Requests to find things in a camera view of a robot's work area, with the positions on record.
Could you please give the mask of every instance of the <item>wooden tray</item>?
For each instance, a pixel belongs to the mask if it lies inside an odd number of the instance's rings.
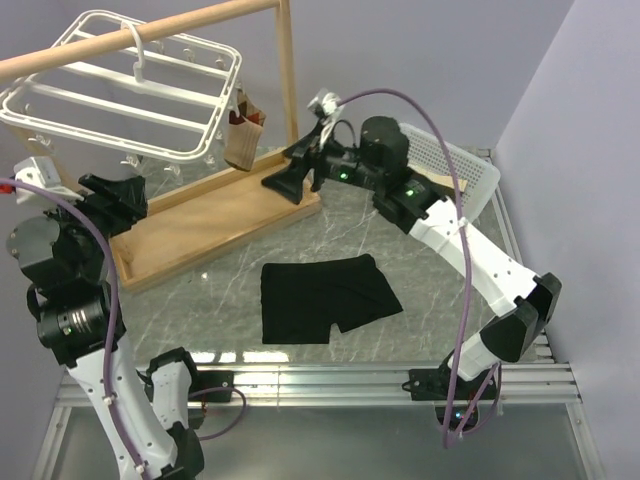
[[[124,288],[143,290],[320,211],[308,184],[300,205],[261,185],[285,165],[272,152],[251,172],[225,170],[150,200],[147,218],[111,239]]]

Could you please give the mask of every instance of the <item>white laundry basket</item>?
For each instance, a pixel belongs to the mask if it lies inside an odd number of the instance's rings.
[[[413,125],[401,123],[400,129],[409,138],[409,166],[416,165],[439,175],[449,175],[449,166],[435,136]],[[467,188],[462,194],[462,208],[465,217],[475,220],[491,200],[498,187],[500,172],[481,158],[471,155],[455,145],[447,143],[451,159],[458,177],[467,180]]]

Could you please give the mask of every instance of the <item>marble table surface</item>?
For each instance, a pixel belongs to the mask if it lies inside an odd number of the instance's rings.
[[[150,197],[176,188],[157,165],[144,167]],[[210,173],[203,164],[183,167],[185,183]],[[374,210],[370,192],[326,182],[320,193],[320,213],[147,291],[122,292],[124,319],[138,361],[145,363],[176,346],[205,362],[442,360],[454,346],[462,277],[384,220]],[[491,203],[475,225],[504,248]],[[262,345],[260,273],[265,262],[318,262],[364,253],[375,258],[404,307],[402,313],[346,334],[334,325],[329,345]],[[474,292],[467,336],[492,316]]]

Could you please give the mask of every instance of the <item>wooden frame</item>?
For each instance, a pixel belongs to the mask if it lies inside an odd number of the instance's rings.
[[[136,30],[146,43],[271,8],[275,9],[287,142],[291,144],[298,139],[298,119],[289,0],[230,0],[149,22]],[[2,60],[0,82],[134,45],[130,31],[124,29]],[[46,154],[28,141],[32,132],[15,127],[11,131],[32,153]],[[152,199],[147,218],[111,240],[123,286],[147,288],[318,212],[320,197],[308,185],[300,205],[262,187],[262,178],[285,165],[282,154],[274,152],[257,159],[251,172],[225,170]],[[59,162],[58,166],[65,184],[77,187]]]

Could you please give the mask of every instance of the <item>purple cable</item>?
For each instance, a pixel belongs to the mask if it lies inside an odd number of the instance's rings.
[[[240,410],[240,413],[238,414],[238,416],[236,418],[234,418],[233,422],[231,422],[229,425],[227,425],[225,428],[223,428],[219,432],[212,433],[211,435],[205,435],[204,437],[198,437],[198,439],[201,442],[203,442],[205,440],[213,440],[214,438],[221,437],[222,435],[227,433],[229,430],[231,430],[233,427],[235,427],[238,423],[240,423],[240,420],[242,420],[244,418],[244,416],[247,414],[247,397],[245,397],[244,393],[242,393],[240,390],[238,390],[235,387],[206,388],[204,390],[200,390],[199,392],[190,393],[189,394],[189,398],[197,397],[199,395],[206,395],[207,393],[215,393],[215,392],[234,392],[234,393],[237,393],[238,395],[240,395],[240,398],[242,399],[242,409]]]
[[[358,98],[366,97],[368,95],[375,95],[375,94],[393,95],[395,97],[401,98],[402,100],[409,103],[413,108],[415,108],[420,114],[420,116],[422,116],[422,118],[424,118],[427,124],[429,124],[429,128],[431,128],[431,131],[438,139],[438,143],[440,144],[440,148],[442,149],[444,158],[446,159],[447,165],[449,166],[449,172],[451,173],[451,179],[453,180],[456,216],[458,217],[458,221],[460,221],[463,218],[462,194],[460,193],[460,185],[458,184],[458,173],[456,172],[456,167],[453,164],[453,160],[451,159],[449,148],[447,147],[447,144],[445,143],[444,138],[442,137],[442,134],[438,130],[438,127],[436,127],[436,124],[433,123],[433,121],[431,120],[431,117],[429,117],[427,112],[420,105],[418,105],[418,103],[415,100],[413,100],[408,95],[405,95],[404,93],[399,92],[398,90],[394,90],[392,88],[374,88],[372,90],[366,90],[362,93],[358,93],[357,95],[341,100],[340,102],[338,102],[338,106],[346,105],[347,103],[357,100]],[[449,435],[448,425],[450,425],[451,423],[451,416],[453,413],[453,402],[455,398],[456,384],[458,381],[458,367],[460,365],[460,353],[462,350],[462,344],[464,343],[464,332],[467,329],[467,320],[469,318],[469,310],[471,307],[471,288],[473,286],[473,283],[471,281],[471,272],[472,272],[471,253],[469,251],[469,241],[467,239],[467,233],[466,233],[466,229],[464,228],[464,225],[460,227],[460,241],[462,243],[462,256],[464,257],[464,270],[465,270],[464,304],[462,308],[462,317],[460,318],[460,326],[458,327],[458,335],[456,336],[456,344],[453,350],[451,376],[449,377],[449,390],[447,392],[447,406],[445,408],[444,422],[443,422],[443,425],[445,425],[445,428],[442,435],[442,444],[444,448],[450,448],[451,446],[453,446],[453,443],[455,441],[455,439],[451,440],[451,436]],[[489,372],[489,374],[487,375],[487,378],[485,378],[485,381],[482,383],[482,386],[478,390],[478,393],[474,397],[473,401],[471,402],[471,405],[473,405],[474,408],[475,408],[475,405],[477,405],[480,397],[484,393],[485,388],[489,384],[489,381],[493,376],[495,370],[496,370],[496,367],[494,366]],[[496,396],[494,405],[492,407],[492,411],[495,411],[498,399],[499,399],[499,396]],[[468,409],[467,414],[465,415],[465,418],[456,429],[456,433],[459,433],[459,431],[460,432],[462,431],[462,429],[464,428],[467,422],[467,419],[469,418],[468,413],[472,411],[473,411],[473,408]]]
[[[40,195],[41,197],[44,197],[47,200],[55,203],[60,208],[66,210],[71,215],[76,217],[80,221],[80,223],[82,223],[85,226],[85,228],[89,231],[89,233],[93,235],[93,237],[98,242],[98,245],[100,245],[100,249],[102,250],[105,261],[107,262],[108,279],[109,279],[109,283],[111,284],[111,304],[109,305],[109,324],[107,327],[107,338],[105,339],[105,355],[104,355],[104,363],[102,365],[102,377],[104,380],[105,397],[112,397],[113,388],[111,384],[111,350],[113,347],[113,339],[115,336],[116,318],[117,318],[117,313],[119,308],[119,299],[118,299],[118,274],[116,271],[116,264],[113,260],[113,254],[111,253],[111,249],[109,248],[109,243],[104,238],[104,236],[100,233],[100,230],[98,230],[98,227],[96,227],[93,224],[93,222],[87,218],[87,216],[84,213],[82,213],[76,207],[71,205],[69,202],[61,199],[57,195],[47,192],[46,190],[43,190],[41,188],[34,187],[33,185],[29,185],[27,183],[23,183],[18,180],[13,180],[10,178],[0,178],[0,185],[11,185],[14,188],[21,188],[29,192],[33,192],[37,195]],[[129,438],[129,435],[127,434],[124,424],[122,423],[122,418],[120,418],[120,412],[116,408],[115,402],[112,402],[111,405],[109,405],[109,413],[111,414],[111,420],[113,421],[113,426],[115,427],[116,432],[120,437],[120,440],[122,440],[122,444],[126,448],[127,453],[129,453],[129,455],[131,456],[131,458],[133,459],[136,465],[141,464],[143,462],[142,457],[136,450],[136,447],[133,444],[133,441],[131,440],[131,438]],[[142,478],[143,479],[149,478],[146,470],[143,472]]]

